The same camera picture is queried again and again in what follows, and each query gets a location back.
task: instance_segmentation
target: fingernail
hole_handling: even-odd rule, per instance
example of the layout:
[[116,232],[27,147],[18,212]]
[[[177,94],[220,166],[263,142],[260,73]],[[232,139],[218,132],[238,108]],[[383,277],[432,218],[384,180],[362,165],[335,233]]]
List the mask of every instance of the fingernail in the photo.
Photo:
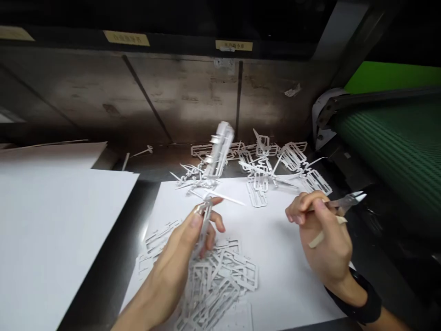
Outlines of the fingernail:
[[317,199],[316,208],[318,208],[318,209],[325,209],[326,208],[322,199]]
[[193,218],[192,221],[190,222],[190,226],[192,228],[197,228],[201,222],[202,222],[202,216],[199,214],[193,214]]

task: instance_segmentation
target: black wristband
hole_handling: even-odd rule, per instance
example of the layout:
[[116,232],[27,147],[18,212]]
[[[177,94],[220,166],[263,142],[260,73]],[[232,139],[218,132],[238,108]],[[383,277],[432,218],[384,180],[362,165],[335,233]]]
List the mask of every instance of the black wristband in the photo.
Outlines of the black wristband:
[[372,287],[371,283],[369,283],[363,276],[361,276],[357,271],[349,267],[349,270],[356,280],[356,282],[366,290],[367,292],[367,301],[363,307],[353,307],[344,301],[342,301],[338,296],[333,294],[330,290],[328,290],[325,286],[326,291],[334,300],[336,305],[341,309],[343,313],[345,313],[348,317],[356,320],[358,323],[362,325],[366,325],[367,323],[373,323],[381,315],[381,298],[378,296],[377,292]]

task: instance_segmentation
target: hand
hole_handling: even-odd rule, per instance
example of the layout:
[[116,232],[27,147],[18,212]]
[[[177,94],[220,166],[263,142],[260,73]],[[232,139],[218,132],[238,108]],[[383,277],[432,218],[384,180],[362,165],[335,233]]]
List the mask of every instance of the hand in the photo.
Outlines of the hand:
[[[213,205],[222,198],[212,198]],[[192,212],[171,234],[153,269],[132,301],[117,320],[113,330],[149,330],[165,322],[176,309],[188,274],[188,263],[202,228],[203,217]],[[211,211],[210,220],[220,232],[225,232],[222,217]],[[216,231],[210,224],[205,250],[212,250]]]
[[[285,210],[291,223],[300,225],[300,240],[311,269],[336,296],[353,306],[363,306],[367,293],[349,272],[352,242],[346,224],[339,224],[336,210],[328,209],[329,198],[322,191],[305,192],[297,196]],[[308,212],[311,204],[314,211]],[[323,231],[325,238],[315,248],[309,243]]]

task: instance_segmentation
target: yellow label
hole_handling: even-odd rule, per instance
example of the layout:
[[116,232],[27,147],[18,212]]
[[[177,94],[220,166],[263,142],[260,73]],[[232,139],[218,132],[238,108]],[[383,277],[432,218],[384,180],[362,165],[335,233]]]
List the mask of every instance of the yellow label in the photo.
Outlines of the yellow label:
[[150,46],[145,34],[103,30],[107,40],[115,44]]
[[35,41],[23,28],[0,25],[0,39]]
[[234,48],[235,51],[252,51],[253,43],[249,41],[216,40],[216,49]]

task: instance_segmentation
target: white board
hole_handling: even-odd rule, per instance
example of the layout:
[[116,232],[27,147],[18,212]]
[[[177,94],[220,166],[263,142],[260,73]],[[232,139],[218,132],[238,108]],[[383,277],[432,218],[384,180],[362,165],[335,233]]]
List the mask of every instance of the white board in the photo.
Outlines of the white board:
[[[299,227],[286,218],[285,208],[302,189],[283,184],[274,189],[270,185],[266,194],[268,206],[254,208],[249,201],[246,178],[221,181],[216,192],[247,204],[243,207],[224,201],[214,210],[222,215],[226,228],[224,234],[218,233],[218,238],[238,235],[243,254],[259,266],[259,288],[243,297],[252,305],[254,331],[285,330],[345,317],[311,271],[303,253]],[[185,197],[185,188],[175,189],[175,182],[161,183],[148,218],[147,235],[170,220],[185,218],[201,202],[193,195]],[[139,286],[141,283],[132,277],[122,309]]]
[[0,173],[9,167],[32,169],[36,166],[52,166],[90,169],[106,146],[107,142],[3,149],[0,151]]
[[57,329],[137,178],[57,168],[0,175],[0,330]]

